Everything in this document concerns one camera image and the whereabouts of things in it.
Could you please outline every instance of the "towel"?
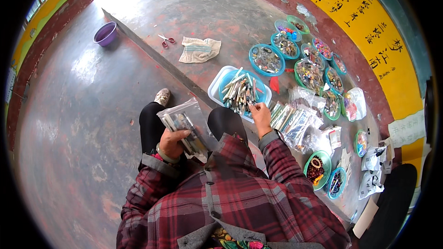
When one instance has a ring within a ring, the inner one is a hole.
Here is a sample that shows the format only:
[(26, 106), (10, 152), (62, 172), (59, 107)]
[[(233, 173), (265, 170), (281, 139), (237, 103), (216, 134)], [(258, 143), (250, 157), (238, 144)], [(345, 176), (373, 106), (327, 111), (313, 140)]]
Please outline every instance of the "towel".
[(185, 46), (179, 59), (182, 63), (203, 63), (214, 58), (220, 51), (221, 41), (213, 39), (195, 39), (183, 37), (182, 45)]

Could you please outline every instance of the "person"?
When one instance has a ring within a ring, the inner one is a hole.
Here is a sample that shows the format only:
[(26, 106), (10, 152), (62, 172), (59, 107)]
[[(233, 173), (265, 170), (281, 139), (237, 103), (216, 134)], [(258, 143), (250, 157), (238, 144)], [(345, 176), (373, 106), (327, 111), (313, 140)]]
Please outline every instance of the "person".
[(117, 248), (348, 248), (340, 221), (314, 194), (263, 104), (251, 106), (269, 178), (255, 165), (240, 115), (218, 107), (207, 124), (218, 148), (206, 164), (183, 155), (188, 130), (156, 115), (170, 91), (140, 114), (143, 157), (126, 196)]

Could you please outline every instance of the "white shoe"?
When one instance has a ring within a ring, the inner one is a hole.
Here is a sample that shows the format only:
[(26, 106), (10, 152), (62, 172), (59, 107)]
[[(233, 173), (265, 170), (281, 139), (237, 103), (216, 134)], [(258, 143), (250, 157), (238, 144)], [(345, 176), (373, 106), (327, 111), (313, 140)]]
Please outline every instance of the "white shoe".
[(171, 91), (169, 89), (161, 89), (159, 92), (157, 92), (154, 102), (166, 107), (169, 97), (171, 97)]

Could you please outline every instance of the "red painted floor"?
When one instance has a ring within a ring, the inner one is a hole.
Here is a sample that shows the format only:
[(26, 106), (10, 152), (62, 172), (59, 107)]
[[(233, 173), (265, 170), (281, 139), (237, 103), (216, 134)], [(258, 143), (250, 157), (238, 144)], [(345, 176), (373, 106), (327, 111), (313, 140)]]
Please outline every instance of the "red painted floor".
[[(225, 65), (251, 70), (247, 51), (254, 44), (269, 43), (274, 20), (285, 17), (263, 0), (95, 0), (66, 25), (39, 63), (16, 135), (25, 201), (56, 248), (115, 246), (120, 209), (140, 161), (141, 109), (163, 87), (174, 94), (171, 106), (191, 97), (188, 88), (123, 33), (109, 47), (93, 44), (94, 33), (106, 22), (100, 7), (202, 90)], [(177, 43), (163, 49), (157, 34), (173, 36)], [(183, 36), (221, 40), (220, 54), (202, 64), (179, 63)], [(287, 88), (296, 85), (294, 76), (285, 74), (279, 81), (280, 94), (272, 96), (286, 102)], [(354, 86), (350, 77), (344, 81), (346, 87)], [(200, 99), (207, 116), (210, 108)], [(370, 128), (373, 139), (379, 140), (370, 113), (353, 124), (344, 118), (335, 124), (343, 127), (347, 151), (352, 151), (358, 129)], [(259, 155), (257, 148), (252, 151)], [(304, 165), (306, 160), (307, 156), (298, 161)], [(360, 178), (357, 169), (349, 175), (354, 182)], [(356, 209), (361, 212), (365, 203), (343, 208), (342, 202), (331, 202), (321, 192), (318, 196), (348, 218)]]

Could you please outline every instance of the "plaid jacket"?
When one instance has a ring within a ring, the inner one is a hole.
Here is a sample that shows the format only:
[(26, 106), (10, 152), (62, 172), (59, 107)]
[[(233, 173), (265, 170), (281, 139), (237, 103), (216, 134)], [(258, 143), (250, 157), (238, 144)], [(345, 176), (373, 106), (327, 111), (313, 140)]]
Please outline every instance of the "plaid jacket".
[[(259, 148), (270, 179), (249, 148), (227, 134), (204, 168), (188, 160), (179, 172), (144, 154), (121, 212), (117, 248), (199, 248), (216, 222), (236, 240), (261, 240), (271, 248), (282, 241), (349, 247), (349, 235), (279, 135), (268, 133)], [(236, 237), (241, 229), (248, 235)]]

